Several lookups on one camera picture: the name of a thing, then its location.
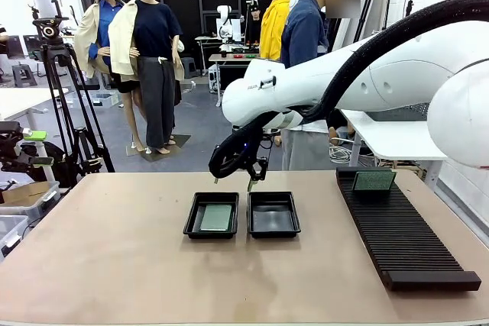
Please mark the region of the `person in denim jacket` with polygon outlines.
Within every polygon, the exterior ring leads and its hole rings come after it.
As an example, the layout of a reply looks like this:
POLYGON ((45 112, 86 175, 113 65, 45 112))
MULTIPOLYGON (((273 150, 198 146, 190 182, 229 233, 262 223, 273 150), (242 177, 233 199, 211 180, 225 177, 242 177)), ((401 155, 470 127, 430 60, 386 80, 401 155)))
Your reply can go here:
MULTIPOLYGON (((305 63, 325 53, 328 46, 322 9, 338 15, 350 0, 298 0, 282 33, 280 61, 285 67, 305 63)), ((329 129, 325 120, 281 132, 282 169, 285 171, 328 168, 329 129)))

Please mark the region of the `green circuit board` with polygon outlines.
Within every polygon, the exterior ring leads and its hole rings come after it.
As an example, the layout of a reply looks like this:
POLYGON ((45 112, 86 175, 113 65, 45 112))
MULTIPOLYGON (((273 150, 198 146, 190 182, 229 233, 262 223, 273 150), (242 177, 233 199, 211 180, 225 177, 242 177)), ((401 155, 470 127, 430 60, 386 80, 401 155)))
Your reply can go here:
POLYGON ((353 182, 354 191, 389 191, 397 173, 391 170, 357 171, 353 182))
POLYGON ((218 232, 227 231, 231 216, 231 205, 209 204, 205 207, 203 212, 199 230, 218 232))

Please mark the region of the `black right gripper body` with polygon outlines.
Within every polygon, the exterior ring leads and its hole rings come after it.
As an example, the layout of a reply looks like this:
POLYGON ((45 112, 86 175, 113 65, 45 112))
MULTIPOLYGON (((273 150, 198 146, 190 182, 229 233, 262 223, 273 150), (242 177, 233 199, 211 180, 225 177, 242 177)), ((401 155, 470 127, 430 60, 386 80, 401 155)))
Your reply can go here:
POLYGON ((257 162, 257 153, 264 138, 264 131, 258 129, 251 132, 244 149, 244 161, 247 164, 255 164, 257 162))

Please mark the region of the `brown cardboard box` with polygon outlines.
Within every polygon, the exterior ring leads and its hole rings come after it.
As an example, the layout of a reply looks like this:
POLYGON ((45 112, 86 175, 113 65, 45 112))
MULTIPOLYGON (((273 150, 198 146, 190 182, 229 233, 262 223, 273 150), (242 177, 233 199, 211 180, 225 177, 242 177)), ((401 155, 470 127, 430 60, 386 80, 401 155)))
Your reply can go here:
POLYGON ((49 182, 33 182, 2 193, 7 206, 31 206, 50 189, 49 182))

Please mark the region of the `black ESD tray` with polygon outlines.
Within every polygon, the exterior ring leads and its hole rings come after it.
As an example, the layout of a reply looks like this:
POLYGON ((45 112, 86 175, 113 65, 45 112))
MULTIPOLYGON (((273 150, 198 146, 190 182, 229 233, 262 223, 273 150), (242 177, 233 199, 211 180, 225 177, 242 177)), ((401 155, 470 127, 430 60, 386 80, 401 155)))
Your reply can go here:
POLYGON ((238 204, 239 194, 237 192, 197 192, 193 197, 193 203, 183 229, 183 234, 194 240, 232 239, 238 229, 238 204), (232 216, 230 217, 227 231, 199 230, 203 212, 209 204, 232 206, 232 216))
POLYGON ((292 192, 249 192, 248 233, 255 239, 294 238, 301 232, 292 192))

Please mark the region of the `grey step stool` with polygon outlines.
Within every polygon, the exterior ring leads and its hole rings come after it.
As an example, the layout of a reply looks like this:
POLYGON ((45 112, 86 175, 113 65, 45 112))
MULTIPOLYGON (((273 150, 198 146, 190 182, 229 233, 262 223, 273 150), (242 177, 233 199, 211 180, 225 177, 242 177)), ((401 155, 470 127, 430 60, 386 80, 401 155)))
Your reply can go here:
POLYGON ((17 88, 24 88, 25 86, 37 86, 37 81, 29 65, 19 64, 13 65, 11 68, 15 80, 15 86, 17 88))
POLYGON ((199 70, 196 68, 196 62, 192 57, 182 57, 181 62, 183 65, 185 79, 191 79, 199 76, 199 70))

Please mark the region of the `mannequin with yellow hoodie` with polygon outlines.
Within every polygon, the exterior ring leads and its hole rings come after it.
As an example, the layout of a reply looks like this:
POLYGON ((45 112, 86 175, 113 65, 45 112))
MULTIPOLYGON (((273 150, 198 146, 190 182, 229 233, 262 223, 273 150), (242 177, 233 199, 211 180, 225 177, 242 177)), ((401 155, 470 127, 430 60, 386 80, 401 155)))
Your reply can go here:
POLYGON ((282 33, 298 0, 272 0, 261 21, 260 58, 279 60, 282 33))

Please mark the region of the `white rectangular table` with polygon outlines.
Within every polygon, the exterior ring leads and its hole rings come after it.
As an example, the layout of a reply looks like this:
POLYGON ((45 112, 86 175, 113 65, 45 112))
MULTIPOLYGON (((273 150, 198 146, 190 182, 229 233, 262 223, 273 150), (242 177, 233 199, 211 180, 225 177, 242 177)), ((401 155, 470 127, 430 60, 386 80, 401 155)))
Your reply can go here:
POLYGON ((0 121, 47 113, 47 108, 37 106, 50 100, 49 88, 0 88, 0 121))

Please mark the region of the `small white background robot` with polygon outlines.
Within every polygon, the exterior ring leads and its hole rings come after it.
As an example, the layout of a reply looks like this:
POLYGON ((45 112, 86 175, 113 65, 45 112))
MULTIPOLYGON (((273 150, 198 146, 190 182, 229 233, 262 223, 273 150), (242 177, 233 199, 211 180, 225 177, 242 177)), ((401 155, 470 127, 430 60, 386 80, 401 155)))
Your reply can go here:
POLYGON ((219 5, 216 11, 219 13, 216 19, 217 38, 222 42, 220 50, 231 53, 241 42, 241 20, 232 18, 230 5, 219 5))

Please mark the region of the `white computer tower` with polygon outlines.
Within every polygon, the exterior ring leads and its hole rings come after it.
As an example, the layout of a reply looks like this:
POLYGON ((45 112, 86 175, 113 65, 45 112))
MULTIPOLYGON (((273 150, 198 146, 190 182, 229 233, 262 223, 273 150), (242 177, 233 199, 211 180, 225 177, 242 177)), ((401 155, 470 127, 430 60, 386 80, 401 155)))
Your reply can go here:
POLYGON ((209 92, 216 94, 218 92, 218 77, 219 77, 219 72, 217 70, 217 66, 211 65, 208 68, 208 82, 209 82, 209 92))

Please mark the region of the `white table with rounded corners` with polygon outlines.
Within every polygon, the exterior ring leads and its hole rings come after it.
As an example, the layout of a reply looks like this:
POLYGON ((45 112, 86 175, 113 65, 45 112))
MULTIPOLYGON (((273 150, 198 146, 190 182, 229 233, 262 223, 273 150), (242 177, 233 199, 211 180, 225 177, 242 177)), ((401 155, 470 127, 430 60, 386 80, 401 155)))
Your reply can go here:
POLYGON ((355 130, 350 166, 358 165, 360 147, 365 143, 376 158, 414 160, 427 164, 424 183, 436 187, 447 156, 434 144, 425 121, 374 121, 362 111, 341 110, 355 130))

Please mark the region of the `wood-top background table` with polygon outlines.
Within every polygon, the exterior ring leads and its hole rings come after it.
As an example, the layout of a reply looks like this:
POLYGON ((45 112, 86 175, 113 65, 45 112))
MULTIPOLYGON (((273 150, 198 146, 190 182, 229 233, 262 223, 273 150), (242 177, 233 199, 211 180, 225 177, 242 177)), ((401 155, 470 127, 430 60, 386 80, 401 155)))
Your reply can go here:
POLYGON ((257 58, 258 56, 255 53, 227 53, 226 56, 223 56, 221 54, 212 54, 210 56, 209 62, 215 65, 215 83, 217 86, 217 102, 215 104, 216 107, 220 107, 222 104, 220 67, 247 67, 252 60, 257 58))

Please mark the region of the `clear plastic storage box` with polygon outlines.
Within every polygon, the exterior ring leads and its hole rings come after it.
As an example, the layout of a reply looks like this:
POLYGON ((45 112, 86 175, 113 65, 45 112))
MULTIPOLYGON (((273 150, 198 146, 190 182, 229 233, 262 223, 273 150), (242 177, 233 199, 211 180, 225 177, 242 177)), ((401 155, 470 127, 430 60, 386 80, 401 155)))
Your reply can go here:
POLYGON ((0 215, 0 263, 20 244, 27 225, 27 215, 0 215))
POLYGON ((0 203, 0 215, 27 215, 30 221, 43 217, 60 200, 58 181, 51 181, 50 189, 31 206, 7 206, 0 203))
POLYGON ((111 108, 119 104, 118 93, 95 93, 91 94, 91 99, 94 107, 111 108))

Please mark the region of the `black cabinet under table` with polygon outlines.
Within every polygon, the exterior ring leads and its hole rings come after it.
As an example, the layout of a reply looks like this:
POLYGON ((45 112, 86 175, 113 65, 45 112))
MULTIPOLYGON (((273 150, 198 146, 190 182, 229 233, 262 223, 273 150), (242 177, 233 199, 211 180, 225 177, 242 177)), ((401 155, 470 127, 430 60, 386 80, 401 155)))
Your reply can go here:
POLYGON ((237 79, 242 79, 245 75, 247 64, 226 64, 219 66, 220 89, 226 90, 228 85, 237 79))

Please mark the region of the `seated person in black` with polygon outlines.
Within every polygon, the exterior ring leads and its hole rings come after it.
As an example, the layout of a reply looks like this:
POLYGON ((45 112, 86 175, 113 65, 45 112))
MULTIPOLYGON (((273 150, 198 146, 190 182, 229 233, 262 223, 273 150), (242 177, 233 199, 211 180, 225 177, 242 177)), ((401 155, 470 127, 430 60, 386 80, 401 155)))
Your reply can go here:
POLYGON ((257 5, 249 8, 248 28, 246 31, 246 42, 258 44, 261 36, 261 10, 257 5))

